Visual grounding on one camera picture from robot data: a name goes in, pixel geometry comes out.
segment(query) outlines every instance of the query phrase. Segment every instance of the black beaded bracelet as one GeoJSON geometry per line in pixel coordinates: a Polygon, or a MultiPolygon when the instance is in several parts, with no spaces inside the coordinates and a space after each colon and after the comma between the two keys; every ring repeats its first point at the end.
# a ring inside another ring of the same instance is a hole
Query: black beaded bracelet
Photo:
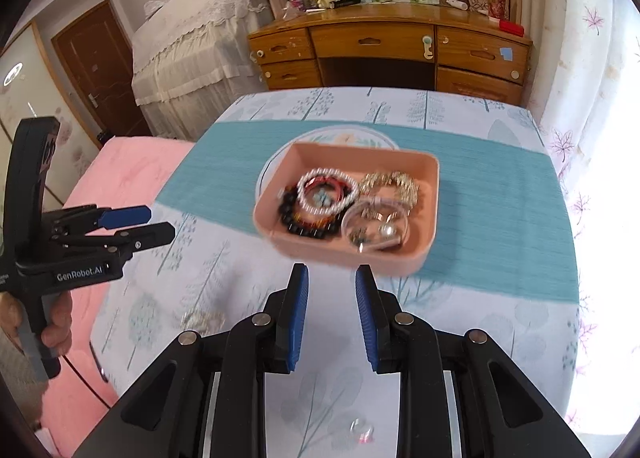
{"type": "MultiPolygon", "coordinates": [[[[349,188],[344,186],[345,193],[349,193],[349,188]]],[[[335,236],[340,233],[340,224],[342,217],[346,211],[341,211],[334,217],[323,218],[318,222],[305,222],[296,219],[299,216],[295,211],[296,200],[298,199],[298,190],[293,187],[285,189],[282,196],[282,204],[278,207],[280,213],[280,221],[291,234],[298,236],[306,236],[316,240],[323,240],[327,236],[335,236]]]]}

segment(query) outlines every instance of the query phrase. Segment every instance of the pink tray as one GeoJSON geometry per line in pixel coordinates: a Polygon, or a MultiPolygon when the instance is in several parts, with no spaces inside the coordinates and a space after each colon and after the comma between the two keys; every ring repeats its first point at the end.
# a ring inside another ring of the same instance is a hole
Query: pink tray
{"type": "Polygon", "coordinates": [[[358,148],[354,146],[294,143],[276,169],[254,208],[254,225],[281,253],[298,261],[321,261],[356,269],[370,265],[376,273],[407,276],[424,264],[436,234],[440,165],[428,153],[409,150],[358,148]],[[336,236],[314,240],[292,235],[280,222],[280,192],[295,185],[315,167],[341,169],[356,180],[366,173],[404,171],[420,187],[418,203],[409,216],[410,232],[397,249],[360,253],[347,240],[336,236]]]}

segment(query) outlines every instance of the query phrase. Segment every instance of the desk drawer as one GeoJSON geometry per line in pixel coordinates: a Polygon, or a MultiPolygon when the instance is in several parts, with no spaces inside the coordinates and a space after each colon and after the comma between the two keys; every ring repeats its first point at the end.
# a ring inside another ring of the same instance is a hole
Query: desk drawer
{"type": "Polygon", "coordinates": [[[318,58],[391,58],[434,63],[430,25],[359,23],[310,30],[318,58]]]}
{"type": "Polygon", "coordinates": [[[263,64],[260,68],[269,90],[322,86],[315,60],[263,64]]]}
{"type": "Polygon", "coordinates": [[[276,32],[249,40],[252,57],[258,64],[280,61],[312,60],[314,49],[306,29],[276,32]]]}
{"type": "Polygon", "coordinates": [[[438,64],[523,84],[527,47],[486,34],[438,27],[438,64]]]}
{"type": "Polygon", "coordinates": [[[436,90],[520,106],[522,86],[495,77],[438,67],[436,90]]]}

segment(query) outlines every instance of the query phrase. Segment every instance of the metal screw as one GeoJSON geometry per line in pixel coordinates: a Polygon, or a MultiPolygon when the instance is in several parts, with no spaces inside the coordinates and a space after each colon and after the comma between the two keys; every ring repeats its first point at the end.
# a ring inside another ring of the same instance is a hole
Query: metal screw
{"type": "Polygon", "coordinates": [[[396,323],[401,324],[402,326],[407,326],[414,322],[414,316],[408,312],[399,312],[394,317],[396,323]]]}
{"type": "Polygon", "coordinates": [[[482,330],[476,328],[475,330],[471,330],[469,332],[469,339],[471,339],[476,344],[484,344],[487,340],[487,335],[482,330]]]}
{"type": "Polygon", "coordinates": [[[190,344],[196,342],[197,339],[198,334],[191,330],[187,330],[186,332],[182,332],[180,335],[178,335],[178,343],[180,343],[182,346],[189,346],[190,344]]]}
{"type": "Polygon", "coordinates": [[[267,326],[271,322],[271,316],[268,313],[257,313],[251,318],[251,322],[255,326],[267,326]]]}

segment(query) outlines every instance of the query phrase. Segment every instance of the tree print tablecloth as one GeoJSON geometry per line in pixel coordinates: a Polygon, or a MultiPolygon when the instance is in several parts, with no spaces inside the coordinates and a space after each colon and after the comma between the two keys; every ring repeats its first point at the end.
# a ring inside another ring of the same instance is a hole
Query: tree print tablecloth
{"type": "MultiPolygon", "coordinates": [[[[378,283],[436,329],[487,330],[564,414],[577,352],[577,271],[559,185],[529,112],[382,88],[248,95],[210,128],[152,208],[153,221],[175,225],[174,242],[127,264],[95,322],[93,346],[116,391],[185,327],[230,329],[286,286],[293,261],[256,234],[251,211],[294,140],[438,156],[438,234],[425,267],[378,283]]],[[[353,273],[308,266],[300,362],[293,374],[266,379],[268,453],[393,456],[399,377],[371,372],[353,273]],[[369,443],[350,431],[356,419],[372,428],[369,443]]]]}

